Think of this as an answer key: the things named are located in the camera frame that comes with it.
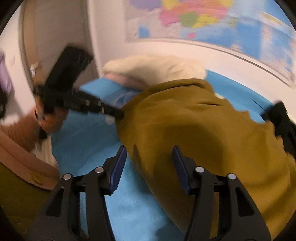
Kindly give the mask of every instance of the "tan sweater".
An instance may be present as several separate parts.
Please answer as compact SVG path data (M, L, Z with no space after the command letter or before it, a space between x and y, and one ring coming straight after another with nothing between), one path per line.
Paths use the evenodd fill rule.
M59 171L29 153L38 141L39 130L34 111L16 124L0 126L0 163L25 182L52 190Z
M0 126L0 131L28 152L35 147L39 129L40 127L33 111L13 125Z

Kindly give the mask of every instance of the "brown sleeve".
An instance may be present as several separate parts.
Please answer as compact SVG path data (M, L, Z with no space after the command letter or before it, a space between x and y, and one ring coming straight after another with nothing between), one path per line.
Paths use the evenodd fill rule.
M40 126L33 111L13 125L0 125L0 131L4 132L11 140L29 152L35 147L39 129Z

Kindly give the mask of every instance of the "olive green fabric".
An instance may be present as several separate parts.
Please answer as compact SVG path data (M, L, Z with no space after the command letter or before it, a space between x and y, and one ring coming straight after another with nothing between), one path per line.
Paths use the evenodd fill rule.
M193 198L178 182L171 161L174 145L213 174L235 173L258 206L272 239L290 220L296 210L295 160L285 153L281 138L275 138L271 122L252 121L247 112L217 98L205 80L196 79L152 86L122 109L125 117L117 122L120 140L182 231L187 229Z
M0 163L0 205L24 237L50 191L26 183Z

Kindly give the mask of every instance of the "blue towel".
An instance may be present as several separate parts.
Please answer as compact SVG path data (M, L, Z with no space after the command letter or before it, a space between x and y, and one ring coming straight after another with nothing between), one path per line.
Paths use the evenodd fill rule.
M227 98L237 110L248 110L254 121L263 122L260 114L272 106L268 100L245 86L208 71L207 81L216 93ZM123 106L138 91L126 89L105 78L81 88L100 96L107 103ZM112 119L102 114L70 112L62 129L53 135L53 154L61 174L74 176L89 173L115 156L121 142ZM181 241L179 229L159 206L143 178L128 157L117 191L106 197L110 222L117 241ZM87 233L85 195L81 195L81 225Z

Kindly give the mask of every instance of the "black strap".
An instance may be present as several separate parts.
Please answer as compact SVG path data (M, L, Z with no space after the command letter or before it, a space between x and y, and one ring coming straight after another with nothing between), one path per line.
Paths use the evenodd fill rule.
M283 102L275 104L264 112L261 117L269 120L275 127L275 136L283 139L284 150L289 152L296 159L296 126L290 121Z

